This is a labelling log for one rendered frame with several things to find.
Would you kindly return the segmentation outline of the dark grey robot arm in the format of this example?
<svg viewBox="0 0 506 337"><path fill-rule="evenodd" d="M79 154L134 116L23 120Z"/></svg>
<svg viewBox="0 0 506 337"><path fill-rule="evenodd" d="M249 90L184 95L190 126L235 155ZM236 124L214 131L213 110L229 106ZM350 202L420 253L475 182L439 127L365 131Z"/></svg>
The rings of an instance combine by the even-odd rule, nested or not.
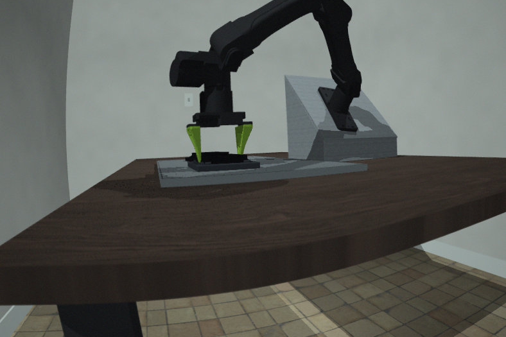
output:
<svg viewBox="0 0 506 337"><path fill-rule="evenodd" d="M253 49L308 13L313 13L323 31L331 57L331 75L337 84L335 89L319 87L318 91L336 127L356 132L358 127L349 113L349 106L353 98L360 96L362 77L354 62L348 34L352 10L344 0L273 0L246 16L229 21L211 35L210 52L177 52L170 67L171 86L201 87L204 84L205 89L217 87L218 91L231 87L231 72L237 72L242 61L254 54Z"/></svg>

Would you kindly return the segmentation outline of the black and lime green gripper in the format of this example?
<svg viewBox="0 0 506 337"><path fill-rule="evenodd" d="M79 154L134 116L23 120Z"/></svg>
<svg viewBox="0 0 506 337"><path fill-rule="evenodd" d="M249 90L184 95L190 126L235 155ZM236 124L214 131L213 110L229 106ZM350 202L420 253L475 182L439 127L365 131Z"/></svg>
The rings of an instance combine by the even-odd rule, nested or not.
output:
<svg viewBox="0 0 506 337"><path fill-rule="evenodd" d="M253 125L252 121L243 121L245 112L232 112L231 88L222 87L221 91L218 91L217 87L204 89L204 108L205 112L193 115L193 122L196 124L186 125L189 138L197 151L198 162L201 161L200 128L238 125L235 127L237 153L243 155Z"/></svg>

